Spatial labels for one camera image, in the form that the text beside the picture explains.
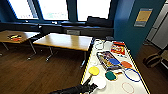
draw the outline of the white table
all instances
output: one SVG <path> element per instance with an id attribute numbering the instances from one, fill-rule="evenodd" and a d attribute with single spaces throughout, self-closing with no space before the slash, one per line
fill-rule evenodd
<path id="1" fill-rule="evenodd" d="M 103 68 L 102 65 L 100 65 L 100 61 L 98 60 L 96 53 L 98 51 L 110 51 L 111 50 L 111 45 L 112 42 L 105 42 L 104 43 L 104 48 L 102 50 L 97 50 L 96 49 L 96 45 L 98 44 L 98 41 L 95 41 L 94 45 L 93 45 L 93 49 L 87 64 L 87 67 L 85 69 L 85 73 L 83 75 L 83 79 L 81 81 L 81 83 L 85 82 L 89 76 L 90 73 L 88 72 L 89 68 L 92 66 L 96 66 L 99 68 L 100 73 L 98 74 L 98 76 L 102 76 L 105 80 L 106 80 L 106 87 L 103 89 L 95 89 L 91 94 L 150 94 L 145 82 L 143 81 L 143 78 L 141 81 L 139 82 L 133 82 L 131 80 L 129 80 L 128 78 L 126 78 L 126 76 L 124 74 L 120 74 L 118 75 L 118 79 L 116 81 L 109 81 L 106 77 L 105 77 L 105 73 L 106 70 Z M 131 56 L 129 55 L 129 53 L 126 50 L 126 54 L 125 57 L 121 57 L 118 56 L 118 54 L 116 53 L 112 53 L 120 62 L 121 61 L 127 61 L 132 65 L 132 68 L 137 70 L 137 67 L 135 65 L 135 63 L 133 62 Z"/>

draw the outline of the orange object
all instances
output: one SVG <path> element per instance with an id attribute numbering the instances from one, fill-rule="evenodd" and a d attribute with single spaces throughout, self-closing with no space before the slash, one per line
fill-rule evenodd
<path id="1" fill-rule="evenodd" d="M 121 64 L 125 67 L 125 68 L 131 68 L 132 65 L 130 63 L 128 63 L 127 61 L 122 61 Z"/>

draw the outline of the chair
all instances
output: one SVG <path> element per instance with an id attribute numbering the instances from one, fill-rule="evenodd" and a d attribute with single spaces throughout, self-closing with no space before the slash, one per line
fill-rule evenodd
<path id="1" fill-rule="evenodd" d="M 144 58 L 143 63 L 148 67 L 155 67 L 157 64 L 162 63 L 165 67 L 168 67 L 168 45 L 159 53 L 152 54 L 147 58 Z"/>

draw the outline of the paper plate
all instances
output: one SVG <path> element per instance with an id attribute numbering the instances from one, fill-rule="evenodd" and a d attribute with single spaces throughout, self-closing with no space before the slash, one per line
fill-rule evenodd
<path id="1" fill-rule="evenodd" d="M 106 80 L 102 76 L 93 76 L 92 80 L 98 89 L 103 89 L 106 86 Z"/>

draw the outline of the blue wall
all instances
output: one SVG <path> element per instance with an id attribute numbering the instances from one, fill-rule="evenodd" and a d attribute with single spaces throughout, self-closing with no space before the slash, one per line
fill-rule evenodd
<path id="1" fill-rule="evenodd" d="M 114 38 L 126 43 L 133 58 L 147 37 L 161 8 L 166 0 L 119 0 L 114 21 Z M 145 27 L 134 27 L 141 8 L 152 8 L 153 11 Z"/>

